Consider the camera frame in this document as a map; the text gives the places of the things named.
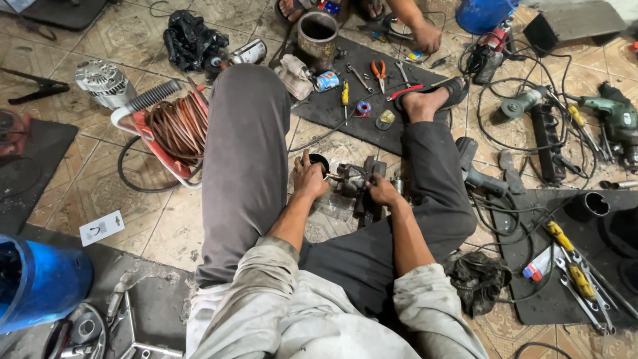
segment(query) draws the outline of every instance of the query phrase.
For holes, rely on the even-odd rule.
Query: fingers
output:
[[[295,171],[301,172],[304,166],[301,165],[301,157],[295,158]]]
[[[304,150],[304,167],[310,166],[310,151],[307,149]]]

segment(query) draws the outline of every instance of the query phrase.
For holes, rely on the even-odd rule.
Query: tiled floor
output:
[[[201,199],[199,190],[178,188],[162,194],[142,194],[126,187],[117,175],[116,160],[121,146],[130,138],[110,126],[108,110],[90,101],[73,80],[75,65],[86,59],[97,57],[118,63],[119,68],[136,86],[138,92],[149,89],[169,77],[184,80],[184,74],[176,70],[167,59],[162,42],[162,32],[167,26],[166,17],[154,17],[149,11],[153,0],[129,0],[119,5],[108,4],[96,22],[81,33],[56,30],[58,41],[49,42],[36,34],[28,33],[14,20],[1,17],[0,22],[0,65],[69,82],[71,91],[30,102],[17,111],[28,111],[36,117],[49,121],[71,123],[80,131],[68,150],[64,160],[36,210],[30,223],[45,226],[66,233],[78,234],[80,225],[94,220],[114,210],[121,210],[126,229],[111,236],[103,243],[170,264],[186,270],[194,270],[201,263],[202,244]],[[443,75],[458,75],[456,62],[464,45],[476,40],[464,32],[454,20],[457,0],[418,0],[423,10],[442,11],[427,15],[434,24],[444,27],[443,43],[440,51],[421,65],[430,64],[443,56],[449,56],[447,63],[434,71]],[[189,9],[204,17],[208,26],[226,33],[230,37],[229,49],[233,50],[253,38],[263,39],[269,48],[269,57],[278,48],[285,35],[285,26],[272,12],[274,0],[174,0],[157,4],[153,15],[169,15],[178,9]],[[535,12],[521,8],[516,13],[517,23],[514,33],[521,38],[525,24],[534,18]],[[361,20],[352,17],[342,28],[341,35],[361,42],[374,50],[399,57],[399,51],[408,51],[407,44],[373,42],[366,34],[357,30]],[[577,42],[557,51],[571,54],[573,62],[566,78],[567,91],[580,95],[595,95],[596,85],[609,80],[613,86],[623,90],[638,106],[638,63],[627,51],[628,41],[618,39],[603,48],[592,46],[589,41]],[[555,82],[560,82],[565,72],[566,59],[563,57],[543,59]],[[525,77],[533,63],[506,63],[498,70],[495,79]],[[202,83],[204,76],[190,74]],[[531,73],[530,80],[548,84],[550,79],[538,67]],[[516,90],[516,83],[503,82],[495,86],[502,95],[510,95]],[[23,82],[7,74],[0,74],[0,103],[34,90],[32,82]],[[468,135],[479,142],[475,167],[493,176],[500,175],[496,167],[496,154],[501,146],[488,140],[479,129],[477,107],[480,88],[472,86],[470,96],[453,113],[452,134],[454,138]],[[491,112],[499,101],[490,91],[484,93],[481,116]],[[597,133],[595,118],[587,117],[591,131]],[[326,131],[295,116],[288,134],[289,145],[298,146]],[[534,147],[530,119],[524,118],[502,126],[492,126],[484,121],[486,130],[493,137],[512,146]],[[399,157],[386,153],[370,144],[336,133],[317,145],[311,151],[323,153],[331,160],[331,165],[340,162],[361,163],[368,155],[377,156],[389,165],[388,173],[405,174],[407,164]],[[580,148],[576,144],[567,146],[563,153],[579,162]],[[292,161],[298,153],[292,153]],[[526,153],[514,151],[516,166],[520,167]],[[127,176],[138,185],[163,187],[170,181],[159,162],[141,144],[136,144],[124,161]],[[538,188],[540,183],[527,170],[523,176],[528,188]],[[595,179],[588,187],[595,188],[602,179],[625,180],[637,178],[619,170],[617,166],[601,165]],[[584,185],[581,178],[569,177],[567,187]],[[334,195],[326,195],[318,200],[308,221],[306,235],[311,241],[349,233],[356,228],[348,211],[351,203]],[[477,246],[494,241],[493,236],[481,225],[476,233],[463,245],[464,250],[476,250]],[[517,348],[528,341],[539,341],[559,345],[573,358],[635,358],[638,356],[637,334],[620,333],[603,339],[586,325],[581,326],[523,326],[514,314],[514,308],[507,304],[497,304],[492,312],[470,321],[491,358],[512,358]],[[555,358],[559,356],[546,348],[529,348],[521,358]]]

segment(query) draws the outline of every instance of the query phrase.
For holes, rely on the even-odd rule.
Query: leg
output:
[[[213,84],[208,121],[200,287],[232,281],[286,205],[290,97],[267,67],[233,65]]]
[[[403,102],[412,123],[404,141],[418,204],[413,212],[437,261],[463,244],[477,225],[452,135],[444,124],[432,122],[446,99],[447,90],[440,89],[405,96]],[[390,223],[384,218],[354,233],[308,245],[302,250],[301,269],[341,285],[359,311],[377,316],[392,297],[395,277]]]

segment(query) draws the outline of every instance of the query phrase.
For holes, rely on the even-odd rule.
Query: drill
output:
[[[629,169],[638,169],[638,116],[632,103],[588,96],[579,97],[577,101],[578,106],[596,110],[604,117],[599,119],[604,125],[607,140],[620,144],[623,160]]]
[[[482,174],[472,166],[472,160],[479,148],[476,140],[469,137],[459,137],[455,143],[461,156],[461,169],[465,185],[481,195],[491,194],[497,198],[505,196],[510,188],[507,182]]]

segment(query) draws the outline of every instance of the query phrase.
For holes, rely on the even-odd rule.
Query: orange-handled pliers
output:
[[[370,63],[370,69],[372,69],[372,73],[375,75],[376,79],[379,80],[379,87],[381,87],[381,93],[385,93],[385,63],[383,60],[379,60],[379,66],[381,66],[381,73],[376,69],[375,61],[372,60]]]

